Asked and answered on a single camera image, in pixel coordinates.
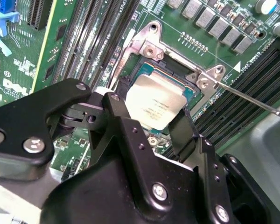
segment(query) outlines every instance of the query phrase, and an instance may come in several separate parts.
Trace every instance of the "blue plastic latch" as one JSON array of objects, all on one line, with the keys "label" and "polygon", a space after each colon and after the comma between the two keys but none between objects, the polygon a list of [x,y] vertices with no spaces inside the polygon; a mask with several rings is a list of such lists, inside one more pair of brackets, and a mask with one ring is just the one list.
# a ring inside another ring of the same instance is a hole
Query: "blue plastic latch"
[{"label": "blue plastic latch", "polygon": [[6,30],[6,22],[18,22],[19,21],[19,12],[11,12],[3,14],[0,12],[0,36],[6,36],[7,30]]},{"label": "blue plastic latch", "polygon": [[0,12],[10,13],[15,10],[15,0],[0,0]]},{"label": "blue plastic latch", "polygon": [[[3,14],[0,12],[0,36],[6,36],[7,30],[6,30],[6,22],[18,22],[19,21],[19,13],[18,12],[12,12],[12,13],[6,13]],[[11,50],[2,42],[0,39],[0,48],[2,53],[5,56],[9,56],[12,54]]]}]

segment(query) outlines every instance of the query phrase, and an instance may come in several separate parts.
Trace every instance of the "metal rod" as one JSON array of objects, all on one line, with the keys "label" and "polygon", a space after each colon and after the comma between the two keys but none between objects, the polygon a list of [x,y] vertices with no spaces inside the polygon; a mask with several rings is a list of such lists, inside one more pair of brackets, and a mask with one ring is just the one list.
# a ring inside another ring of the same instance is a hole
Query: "metal rod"
[{"label": "metal rod", "polygon": [[239,96],[239,97],[241,97],[241,98],[243,98],[245,100],[248,100],[249,102],[251,102],[251,103],[253,103],[253,104],[255,104],[255,105],[265,109],[266,111],[269,111],[269,112],[271,112],[271,113],[273,113],[273,114],[275,114],[275,115],[280,117],[280,111],[279,110],[277,110],[277,109],[275,109],[275,108],[273,108],[271,106],[268,106],[268,105],[266,105],[266,104],[264,104],[264,103],[262,103],[262,102],[260,102],[260,101],[258,101],[256,99],[254,99],[254,98],[252,98],[252,97],[250,97],[250,96],[248,96],[248,95],[246,95],[246,94],[244,94],[244,93],[242,93],[242,92],[240,92],[240,91],[238,91],[236,89],[233,89],[233,88],[231,88],[231,87],[229,87],[229,86],[227,86],[227,85],[225,85],[225,84],[215,80],[213,77],[211,77],[210,75],[208,75],[206,72],[204,72],[202,70],[199,71],[199,72],[202,75],[206,76],[209,80],[213,81],[218,86],[222,87],[223,89],[225,89],[225,90],[227,90],[227,91],[229,91],[229,92],[231,92],[231,93],[233,93],[233,94],[235,94],[235,95],[237,95],[237,96]]}]

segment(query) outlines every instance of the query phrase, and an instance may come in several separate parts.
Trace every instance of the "black chip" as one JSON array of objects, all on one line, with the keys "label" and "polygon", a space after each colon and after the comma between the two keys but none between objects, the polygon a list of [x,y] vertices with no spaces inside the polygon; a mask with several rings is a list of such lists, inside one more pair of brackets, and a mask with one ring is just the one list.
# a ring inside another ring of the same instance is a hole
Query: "black chip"
[{"label": "black chip", "polygon": [[256,28],[256,25],[254,23],[250,23],[247,26],[247,28],[245,29],[245,33],[250,35],[255,28]]},{"label": "black chip", "polygon": [[222,8],[220,14],[226,17],[231,10],[232,10],[232,6],[227,4]]},{"label": "black chip", "polygon": [[46,71],[46,76],[45,76],[45,80],[47,80],[47,79],[53,74],[54,66],[55,66],[55,64],[53,64],[52,66],[50,66],[50,67],[47,69],[47,71]]},{"label": "black chip", "polygon": [[84,144],[85,144],[85,142],[86,142],[86,140],[85,140],[85,139],[80,139],[80,143],[81,143],[82,145],[84,145]]},{"label": "black chip", "polygon": [[237,17],[235,17],[234,21],[232,22],[235,26],[239,26],[240,23],[243,21],[245,17],[242,14],[238,14]]},{"label": "black chip", "polygon": [[56,41],[58,41],[61,38],[63,38],[63,36],[65,34],[65,31],[66,31],[66,27],[67,27],[67,24],[64,24],[64,25],[62,25],[62,26],[60,26],[58,28],[58,32],[57,32],[57,36],[56,36]]},{"label": "black chip", "polygon": [[209,1],[207,2],[207,4],[208,4],[209,7],[212,7],[212,8],[213,8],[213,7],[215,6],[215,4],[217,3],[217,1],[218,1],[218,0],[209,0]]}]

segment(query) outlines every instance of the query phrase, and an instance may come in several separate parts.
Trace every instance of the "pcie slot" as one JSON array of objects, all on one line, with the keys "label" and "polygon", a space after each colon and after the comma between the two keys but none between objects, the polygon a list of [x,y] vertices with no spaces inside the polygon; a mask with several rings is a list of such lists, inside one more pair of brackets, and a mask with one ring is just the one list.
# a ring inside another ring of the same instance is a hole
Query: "pcie slot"
[{"label": "pcie slot", "polygon": [[[264,54],[262,55],[258,60],[261,61],[266,61],[266,63],[263,63],[260,66],[254,66],[252,65],[252,69],[249,71],[246,71],[237,82],[232,86],[233,88],[243,91],[243,89],[246,87],[247,84],[252,83],[252,81],[257,77],[260,71],[262,71],[268,64],[270,64],[273,60],[277,58],[279,55],[279,52],[275,50],[272,54]],[[213,118],[217,117],[217,113],[212,113],[213,111],[215,112],[220,112],[222,111],[226,105],[231,102],[235,96],[232,93],[225,92],[223,95],[217,100],[218,102],[224,102],[223,104],[221,103],[215,103],[210,110],[207,110],[201,118],[199,118],[196,122],[195,125],[199,130],[203,129],[203,127],[208,126],[209,123],[212,122]]]},{"label": "pcie slot", "polygon": [[[268,76],[264,77],[264,78],[260,78],[259,80],[257,80],[257,82],[250,82],[249,85],[247,85],[243,91],[252,97],[255,97],[258,100],[261,100],[258,94],[255,94],[256,92],[259,91],[260,88],[262,88],[263,85],[265,85],[265,83],[269,80],[271,80],[278,72],[280,71],[280,61],[279,63],[275,64],[273,67],[270,68],[270,70],[267,72],[267,74],[269,74]],[[216,117],[221,117],[224,118],[223,120],[220,119],[216,119],[214,120],[214,122],[212,123],[212,126],[210,126],[209,128],[207,128],[206,130],[204,130],[203,128],[200,129],[201,132],[203,132],[205,135],[209,135],[209,133],[212,132],[218,132],[218,125],[224,123],[224,120],[228,121],[228,117],[233,118],[234,120],[236,119],[236,116],[239,115],[238,113],[238,108],[240,108],[242,106],[243,103],[245,103],[246,101],[242,100],[241,98],[238,97],[233,97],[233,99],[225,104],[225,110],[221,110],[217,113]]]},{"label": "pcie slot", "polygon": [[[86,25],[83,29],[83,32],[81,34],[79,44],[77,45],[75,49],[75,54],[72,55],[72,61],[70,63],[70,69],[67,71],[66,78],[72,78],[76,76],[76,71],[79,70],[79,62],[81,57],[83,57],[84,48],[88,47],[88,49],[92,49],[96,35],[98,34],[98,29],[96,28],[95,31],[93,31],[95,22],[98,18],[99,9],[102,7],[104,0],[97,0],[95,1],[94,7],[90,12],[90,15],[88,17],[88,20],[86,22]],[[110,7],[112,1],[108,2],[107,8]],[[89,39],[91,39],[91,42],[86,46],[86,41],[88,42]]]},{"label": "pcie slot", "polygon": [[[267,102],[267,104],[269,105],[273,105],[280,99],[280,90],[276,90],[276,93],[273,92],[272,95],[274,96]],[[227,132],[226,134],[222,135],[220,139],[214,140],[213,143],[216,145],[216,148],[220,148],[225,142],[227,142],[230,138],[232,138],[235,134],[239,132],[240,127],[247,126],[263,112],[264,110],[262,108],[258,108],[253,115],[249,115],[249,118],[245,120],[244,123],[238,125],[237,128],[235,127],[232,132]]]},{"label": "pcie slot", "polygon": [[27,24],[36,30],[46,27],[52,0],[31,0]]},{"label": "pcie slot", "polygon": [[123,9],[122,14],[120,15],[119,21],[116,24],[115,31],[111,35],[111,39],[108,42],[107,47],[105,48],[101,58],[102,61],[99,66],[97,66],[97,70],[93,73],[93,79],[90,82],[90,87],[95,89],[99,85],[99,81],[101,80],[104,70],[107,68],[108,63],[112,59],[114,52],[119,45],[126,27],[128,26],[130,20],[134,12],[136,11],[140,0],[128,1],[127,6]]},{"label": "pcie slot", "polygon": [[99,47],[102,42],[106,39],[106,32],[110,28],[110,23],[112,24],[112,20],[114,19],[114,13],[115,10],[120,6],[121,0],[115,0],[113,2],[109,2],[108,6],[106,7],[101,20],[99,22],[99,25],[97,26],[96,33],[94,35],[94,38],[92,39],[91,47],[89,47],[86,51],[86,53],[83,55],[82,63],[80,63],[79,71],[76,73],[75,78],[82,80],[85,82],[85,76],[87,76],[87,68],[88,66],[93,66],[93,58],[96,58],[100,49]]},{"label": "pcie slot", "polygon": [[105,26],[102,27],[102,30],[99,34],[99,37],[96,41],[96,48],[93,49],[93,52],[91,52],[88,56],[89,60],[85,61],[84,64],[84,69],[83,71],[80,71],[80,75],[83,73],[83,77],[80,76],[82,82],[85,82],[88,78],[88,75],[90,74],[90,71],[92,69],[97,69],[93,68],[93,65],[96,64],[95,61],[96,60],[100,60],[101,59],[101,54],[100,52],[103,50],[103,45],[105,44],[105,40],[107,38],[107,35],[112,32],[112,29],[114,28],[115,24],[114,21],[116,20],[116,15],[118,14],[117,12],[119,12],[119,8],[121,5],[121,0],[116,0],[110,10],[110,12],[108,12],[108,16],[106,18],[105,21]]},{"label": "pcie slot", "polygon": [[68,70],[68,67],[71,63],[71,58],[76,49],[77,43],[79,41],[79,37],[84,28],[85,21],[89,15],[89,12],[92,8],[94,0],[79,0],[74,15],[70,22],[70,28],[68,31],[68,35],[66,37],[66,41],[63,44],[62,51],[57,63],[57,69],[55,76],[53,78],[52,84],[58,82],[59,77],[62,79],[65,78],[65,74]]},{"label": "pcie slot", "polygon": [[[262,85],[258,91],[254,92],[253,97],[258,99],[259,101],[266,102],[267,101],[266,99],[268,98],[268,96],[271,95],[273,90],[276,90],[279,87],[280,87],[280,77],[275,79],[273,83],[267,83],[266,85]],[[238,112],[239,108],[244,108],[244,110],[239,113]],[[244,119],[248,114],[251,114],[252,110],[254,110],[255,108],[257,108],[257,106],[240,98],[238,99],[237,109],[233,110],[229,114],[229,117],[231,119],[227,119],[227,122],[224,122],[220,125],[219,124],[215,125],[216,128],[212,128],[212,130],[206,130],[203,134],[205,136],[211,136],[211,140],[216,140],[220,135],[222,135],[222,133],[228,131],[228,129],[230,130],[231,126],[233,129],[234,121],[237,121],[237,123],[238,122],[242,123],[242,119]]]}]

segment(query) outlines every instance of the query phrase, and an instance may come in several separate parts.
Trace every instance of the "blue clip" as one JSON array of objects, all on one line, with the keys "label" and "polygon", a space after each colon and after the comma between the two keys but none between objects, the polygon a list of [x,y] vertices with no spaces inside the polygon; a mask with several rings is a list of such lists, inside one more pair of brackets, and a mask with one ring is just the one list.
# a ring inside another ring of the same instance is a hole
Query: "blue clip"
[{"label": "blue clip", "polygon": [[[20,14],[18,12],[11,12],[3,14],[0,12],[0,36],[6,36],[7,30],[6,30],[6,22],[18,22],[19,21]],[[12,54],[11,50],[2,42],[0,39],[0,48],[2,53],[5,56],[10,56]]]},{"label": "blue clip", "polygon": [[3,14],[0,12],[0,36],[6,36],[7,30],[6,30],[6,22],[18,22],[20,17],[19,12],[11,12]]}]

